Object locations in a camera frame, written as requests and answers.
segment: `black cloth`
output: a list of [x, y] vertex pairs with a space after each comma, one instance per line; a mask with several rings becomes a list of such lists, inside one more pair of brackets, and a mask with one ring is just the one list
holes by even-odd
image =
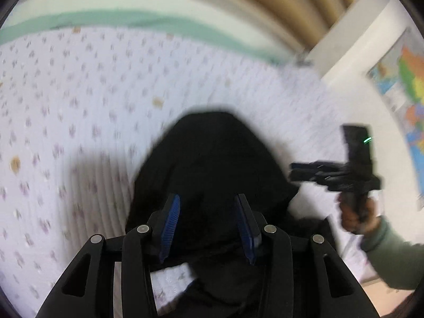
[[[197, 279], [167, 317], [254, 317], [264, 276], [242, 255], [234, 212], [243, 193], [253, 211], [287, 233], [321, 233], [334, 246], [327, 221], [298, 222], [287, 214], [298, 187], [288, 183], [265, 145], [229, 113], [197, 113], [179, 120], [154, 147], [134, 187], [126, 232], [146, 223], [170, 193], [181, 197], [181, 213], [163, 267], [189, 262]], [[294, 255], [297, 316], [312, 317], [306, 295], [310, 257]]]

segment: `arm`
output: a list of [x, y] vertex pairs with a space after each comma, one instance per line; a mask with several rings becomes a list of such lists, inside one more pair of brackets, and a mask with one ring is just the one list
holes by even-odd
[[[342, 226], [349, 232], [358, 228], [359, 217], [339, 196]], [[424, 276], [424, 245], [412, 245], [393, 231], [384, 217], [375, 214], [375, 202], [367, 201], [369, 220], [365, 222], [361, 248], [389, 287], [414, 290]]]
[[364, 237], [361, 248], [389, 287], [414, 290], [424, 276], [424, 245], [404, 241], [384, 217]]

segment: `world map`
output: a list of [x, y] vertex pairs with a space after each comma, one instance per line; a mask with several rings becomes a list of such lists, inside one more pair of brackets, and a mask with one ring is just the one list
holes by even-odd
[[407, 29], [368, 76], [404, 131], [424, 197], [424, 42]]

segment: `bed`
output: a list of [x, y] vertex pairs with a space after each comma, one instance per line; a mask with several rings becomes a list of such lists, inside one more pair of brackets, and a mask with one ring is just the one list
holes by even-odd
[[[285, 170], [343, 161], [343, 113], [302, 50], [250, 0], [21, 0], [0, 29], [0, 286], [18, 314], [91, 235], [124, 233], [137, 170], [187, 111], [232, 111]], [[303, 185], [290, 209], [330, 216], [344, 248], [333, 194]], [[345, 261], [360, 279], [364, 255]], [[159, 313], [194, 276], [152, 274]]]

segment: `black device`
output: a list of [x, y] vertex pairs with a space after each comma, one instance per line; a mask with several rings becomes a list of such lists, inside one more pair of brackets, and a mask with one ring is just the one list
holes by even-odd
[[[348, 149], [346, 164], [316, 161], [309, 164], [290, 165], [291, 181], [312, 181], [326, 186], [329, 191], [345, 193], [346, 203], [359, 216], [360, 225], [368, 219], [365, 207], [368, 193], [381, 189], [381, 179], [373, 174], [370, 155], [372, 138], [364, 126], [343, 125], [345, 142]], [[362, 233], [361, 227], [356, 233]]]
[[[166, 234], [169, 216], [177, 216], [170, 202], [175, 199], [168, 198], [163, 210], [154, 212], [147, 224], [125, 236], [91, 237], [57, 281], [37, 318], [112, 318], [115, 262], [122, 262], [123, 317], [157, 317], [149, 267], [161, 262], [162, 244], [167, 243], [155, 235]], [[313, 257], [317, 292], [312, 294], [319, 301], [317, 318], [379, 316], [343, 260], [321, 235], [310, 239], [287, 235], [268, 225], [262, 214], [253, 212], [243, 194], [235, 197], [235, 211], [246, 261], [255, 266], [259, 254], [267, 255], [258, 317], [293, 317], [294, 252], [309, 252]]]

